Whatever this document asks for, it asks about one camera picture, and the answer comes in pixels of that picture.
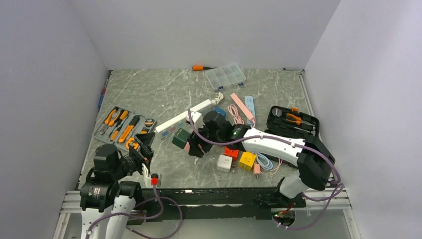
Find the pink cube socket adapter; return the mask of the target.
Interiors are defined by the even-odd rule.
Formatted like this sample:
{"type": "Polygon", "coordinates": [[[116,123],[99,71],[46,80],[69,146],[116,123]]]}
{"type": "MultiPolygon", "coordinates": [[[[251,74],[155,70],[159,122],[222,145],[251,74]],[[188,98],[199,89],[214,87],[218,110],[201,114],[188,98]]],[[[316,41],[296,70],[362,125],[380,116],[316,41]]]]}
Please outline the pink cube socket adapter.
{"type": "Polygon", "coordinates": [[[254,164],[253,166],[253,174],[255,176],[256,179],[259,178],[259,176],[261,175],[261,167],[259,164],[254,164]]]}

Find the white power strip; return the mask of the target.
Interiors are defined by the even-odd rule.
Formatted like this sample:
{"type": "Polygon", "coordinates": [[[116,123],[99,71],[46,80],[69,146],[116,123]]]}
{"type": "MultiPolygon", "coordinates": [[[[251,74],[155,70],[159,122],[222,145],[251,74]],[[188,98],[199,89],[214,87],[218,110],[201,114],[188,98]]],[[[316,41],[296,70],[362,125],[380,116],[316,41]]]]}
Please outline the white power strip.
{"type": "MultiPolygon", "coordinates": [[[[214,109],[215,105],[211,102],[211,100],[205,100],[198,105],[191,108],[191,112],[198,112],[201,114],[205,114],[209,111],[214,109]]],[[[164,138],[169,136],[172,133],[175,133],[178,129],[182,128],[186,124],[186,117],[188,116],[188,112],[184,111],[179,115],[171,118],[170,120],[161,123],[157,127],[155,127],[154,132],[156,136],[160,138],[164,138]]]]}

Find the red cube socket adapter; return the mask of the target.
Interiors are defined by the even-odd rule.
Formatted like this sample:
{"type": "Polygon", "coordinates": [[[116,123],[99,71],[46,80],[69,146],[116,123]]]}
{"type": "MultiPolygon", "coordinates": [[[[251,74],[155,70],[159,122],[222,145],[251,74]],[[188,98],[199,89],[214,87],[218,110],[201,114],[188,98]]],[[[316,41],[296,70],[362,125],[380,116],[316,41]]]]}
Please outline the red cube socket adapter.
{"type": "Polygon", "coordinates": [[[229,149],[228,147],[225,147],[223,154],[225,156],[228,156],[228,157],[232,158],[232,161],[233,162],[236,162],[237,159],[238,159],[238,156],[239,156],[239,150],[237,150],[237,149],[236,150],[232,150],[232,149],[229,149]]]}

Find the white cube socket adapter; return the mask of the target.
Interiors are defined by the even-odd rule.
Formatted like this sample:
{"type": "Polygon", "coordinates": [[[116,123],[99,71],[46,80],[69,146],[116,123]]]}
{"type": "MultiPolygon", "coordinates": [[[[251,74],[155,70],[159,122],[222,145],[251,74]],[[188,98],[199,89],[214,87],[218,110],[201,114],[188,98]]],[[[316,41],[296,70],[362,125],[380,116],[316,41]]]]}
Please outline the white cube socket adapter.
{"type": "Polygon", "coordinates": [[[222,172],[230,172],[232,166],[232,158],[226,155],[220,155],[217,161],[217,170],[222,172]]]}

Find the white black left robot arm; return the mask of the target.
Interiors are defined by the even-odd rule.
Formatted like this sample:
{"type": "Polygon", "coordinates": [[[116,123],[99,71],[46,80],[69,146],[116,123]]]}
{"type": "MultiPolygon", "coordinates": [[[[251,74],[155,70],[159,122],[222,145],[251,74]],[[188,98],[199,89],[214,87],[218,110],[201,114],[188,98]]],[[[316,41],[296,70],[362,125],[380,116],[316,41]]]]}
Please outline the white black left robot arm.
{"type": "Polygon", "coordinates": [[[159,185],[161,176],[149,170],[154,155],[151,148],[154,136],[153,132],[135,135],[135,143],[129,146],[126,155],[113,143],[96,149],[94,166],[80,189],[82,238],[122,237],[131,210],[143,203],[140,183],[123,181],[124,177],[138,172],[154,189],[159,185]]]}

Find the blue cube socket adapter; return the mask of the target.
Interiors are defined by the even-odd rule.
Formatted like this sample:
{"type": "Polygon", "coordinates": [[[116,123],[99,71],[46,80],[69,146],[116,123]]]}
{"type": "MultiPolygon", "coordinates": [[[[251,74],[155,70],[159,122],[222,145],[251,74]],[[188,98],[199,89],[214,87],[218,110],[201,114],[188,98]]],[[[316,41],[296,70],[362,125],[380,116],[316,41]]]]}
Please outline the blue cube socket adapter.
{"type": "Polygon", "coordinates": [[[226,117],[226,111],[221,109],[220,107],[215,107],[214,111],[222,115],[224,118],[226,117]]]}

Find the yellow cube socket adapter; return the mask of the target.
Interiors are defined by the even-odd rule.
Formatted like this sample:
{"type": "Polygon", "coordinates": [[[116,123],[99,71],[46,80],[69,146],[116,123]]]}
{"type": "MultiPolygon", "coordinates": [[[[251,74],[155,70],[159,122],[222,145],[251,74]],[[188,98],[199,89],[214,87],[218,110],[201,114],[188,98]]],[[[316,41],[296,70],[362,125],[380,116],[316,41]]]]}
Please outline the yellow cube socket adapter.
{"type": "Polygon", "coordinates": [[[255,163],[255,160],[256,160],[255,154],[250,153],[250,152],[243,152],[239,159],[238,167],[240,167],[241,169],[245,171],[251,171],[255,163]]]}

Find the green cube socket adapter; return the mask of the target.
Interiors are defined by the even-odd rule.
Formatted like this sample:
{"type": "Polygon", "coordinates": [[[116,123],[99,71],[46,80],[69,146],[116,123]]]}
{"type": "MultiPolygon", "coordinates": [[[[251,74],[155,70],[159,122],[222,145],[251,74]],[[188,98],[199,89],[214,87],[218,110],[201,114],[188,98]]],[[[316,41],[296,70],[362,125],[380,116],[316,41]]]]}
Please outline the green cube socket adapter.
{"type": "Polygon", "coordinates": [[[175,132],[172,138],[172,143],[180,149],[185,149],[188,145],[188,138],[190,135],[190,132],[183,128],[180,128],[175,132]]]}

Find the pink power strip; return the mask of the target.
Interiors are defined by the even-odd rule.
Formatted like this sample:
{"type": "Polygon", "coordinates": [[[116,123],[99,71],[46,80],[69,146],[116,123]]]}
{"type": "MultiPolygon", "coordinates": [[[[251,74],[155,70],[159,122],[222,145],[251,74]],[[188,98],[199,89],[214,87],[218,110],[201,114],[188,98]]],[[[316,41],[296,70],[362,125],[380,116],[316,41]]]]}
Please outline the pink power strip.
{"type": "Polygon", "coordinates": [[[241,100],[236,93],[232,93],[230,97],[233,99],[233,101],[238,106],[238,108],[243,112],[246,118],[251,120],[253,116],[250,113],[250,111],[247,109],[247,107],[245,106],[245,100],[241,100]]]}

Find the light blue power strip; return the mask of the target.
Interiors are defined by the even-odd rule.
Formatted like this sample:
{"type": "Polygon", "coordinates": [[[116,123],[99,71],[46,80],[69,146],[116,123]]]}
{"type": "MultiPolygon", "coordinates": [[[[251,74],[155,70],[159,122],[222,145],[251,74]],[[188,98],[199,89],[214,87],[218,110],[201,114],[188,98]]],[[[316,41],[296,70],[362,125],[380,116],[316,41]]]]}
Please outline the light blue power strip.
{"type": "Polygon", "coordinates": [[[250,113],[253,116],[252,119],[248,119],[247,121],[252,127],[255,127],[256,118],[255,118],[255,107],[254,107],[253,97],[252,96],[245,96],[244,99],[245,99],[245,106],[247,107],[247,109],[250,111],[250,113]]]}

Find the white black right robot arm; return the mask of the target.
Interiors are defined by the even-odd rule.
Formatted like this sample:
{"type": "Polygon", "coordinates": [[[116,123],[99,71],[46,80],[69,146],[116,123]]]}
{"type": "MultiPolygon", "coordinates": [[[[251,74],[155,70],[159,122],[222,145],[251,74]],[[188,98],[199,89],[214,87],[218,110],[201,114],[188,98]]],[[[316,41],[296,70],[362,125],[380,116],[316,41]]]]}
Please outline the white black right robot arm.
{"type": "Polygon", "coordinates": [[[193,129],[187,138],[190,156],[202,158],[214,145],[218,145],[231,150],[263,153],[295,165],[297,171],[282,178],[274,193],[274,200],[281,207],[289,205],[294,197],[307,189],[325,190],[332,173],[336,177],[331,184],[339,183],[335,160],[316,136],[287,138],[265,133],[246,124],[232,125],[214,111],[205,116],[188,111],[188,121],[193,129]]]}

